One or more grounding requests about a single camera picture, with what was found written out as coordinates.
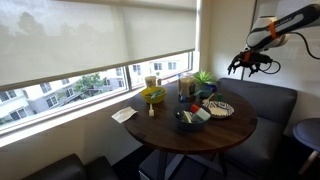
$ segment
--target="paper napkin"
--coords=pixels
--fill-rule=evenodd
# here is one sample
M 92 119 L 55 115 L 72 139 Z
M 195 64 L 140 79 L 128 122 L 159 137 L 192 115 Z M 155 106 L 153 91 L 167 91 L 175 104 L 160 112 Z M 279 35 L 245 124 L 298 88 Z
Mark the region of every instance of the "paper napkin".
M 124 109 L 121 109 L 120 111 L 116 112 L 114 115 L 111 117 L 118 121 L 119 123 L 122 123 L 126 120 L 128 120 L 134 113 L 138 111 L 132 109 L 130 106 Z

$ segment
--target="roller shade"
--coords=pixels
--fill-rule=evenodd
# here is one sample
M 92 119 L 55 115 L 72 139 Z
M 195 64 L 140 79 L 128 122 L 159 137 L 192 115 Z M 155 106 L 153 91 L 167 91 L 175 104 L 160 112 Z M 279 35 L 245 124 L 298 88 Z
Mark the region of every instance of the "roller shade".
M 0 16 L 0 87 L 195 46 L 195 0 L 11 0 Z

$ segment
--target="booth seating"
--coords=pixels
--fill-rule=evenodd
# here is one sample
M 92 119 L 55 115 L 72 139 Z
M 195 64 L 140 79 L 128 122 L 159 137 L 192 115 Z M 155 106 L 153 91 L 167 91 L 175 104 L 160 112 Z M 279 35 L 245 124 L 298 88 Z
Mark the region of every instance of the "booth seating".
M 100 157 L 83 165 L 76 154 L 71 154 L 23 178 L 23 180 L 118 180 L 109 161 Z
M 224 152 L 224 157 L 258 178 L 266 175 L 297 100 L 297 91 L 256 82 L 222 78 L 218 89 L 243 96 L 255 108 L 258 123 L 242 144 Z

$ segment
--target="yellow bowl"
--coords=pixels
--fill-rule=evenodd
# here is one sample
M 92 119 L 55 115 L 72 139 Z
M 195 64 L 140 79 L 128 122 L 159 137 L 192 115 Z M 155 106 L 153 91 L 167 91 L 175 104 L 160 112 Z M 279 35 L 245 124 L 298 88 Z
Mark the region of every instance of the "yellow bowl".
M 161 94 L 151 99 L 151 93 L 159 90 L 161 90 Z M 142 90 L 140 94 L 143 97 L 144 101 L 146 101 L 147 103 L 156 104 L 163 101 L 164 97 L 167 94 L 167 89 L 163 87 L 148 87 Z

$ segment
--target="white plate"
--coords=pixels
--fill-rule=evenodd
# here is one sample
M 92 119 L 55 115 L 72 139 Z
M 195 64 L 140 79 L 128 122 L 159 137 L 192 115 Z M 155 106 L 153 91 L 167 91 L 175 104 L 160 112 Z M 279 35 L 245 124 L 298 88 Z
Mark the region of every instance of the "white plate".
M 225 102 L 209 101 L 203 104 L 203 106 L 211 111 L 211 117 L 214 119 L 226 118 L 234 112 L 233 107 Z

